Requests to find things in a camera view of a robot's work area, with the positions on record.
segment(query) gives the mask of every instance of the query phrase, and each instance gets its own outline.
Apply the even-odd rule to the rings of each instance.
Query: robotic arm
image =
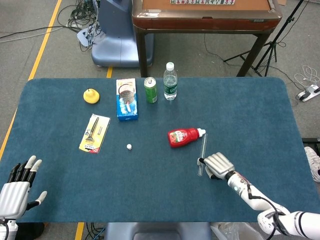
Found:
[[[207,158],[199,158],[211,179],[227,180],[231,187],[253,210],[263,211],[257,221],[267,234],[301,236],[320,240],[320,214],[296,211],[273,202],[235,171],[234,165],[220,152]]]
[[[0,240],[14,240],[18,231],[16,220],[45,200],[47,192],[43,191],[35,201],[28,203],[29,191],[41,163],[40,159],[36,161],[36,156],[22,165],[18,163],[3,185],[0,193]]]

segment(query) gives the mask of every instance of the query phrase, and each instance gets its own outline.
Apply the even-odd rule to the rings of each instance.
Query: oreo box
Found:
[[[120,121],[138,119],[136,80],[116,80],[116,116]]]

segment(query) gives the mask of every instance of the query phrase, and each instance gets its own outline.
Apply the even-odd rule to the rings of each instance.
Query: green can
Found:
[[[147,77],[144,80],[144,89],[146,101],[153,104],[157,101],[157,83],[153,77]]]

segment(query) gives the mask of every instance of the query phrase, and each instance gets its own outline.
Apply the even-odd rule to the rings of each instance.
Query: red ketchup bottle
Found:
[[[180,128],[168,132],[168,140],[172,148],[182,147],[201,138],[206,130],[201,128]]]

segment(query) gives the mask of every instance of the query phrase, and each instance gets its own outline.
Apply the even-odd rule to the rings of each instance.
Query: shoe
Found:
[[[306,146],[304,150],[308,158],[313,180],[317,183],[320,183],[320,157],[309,146]]]

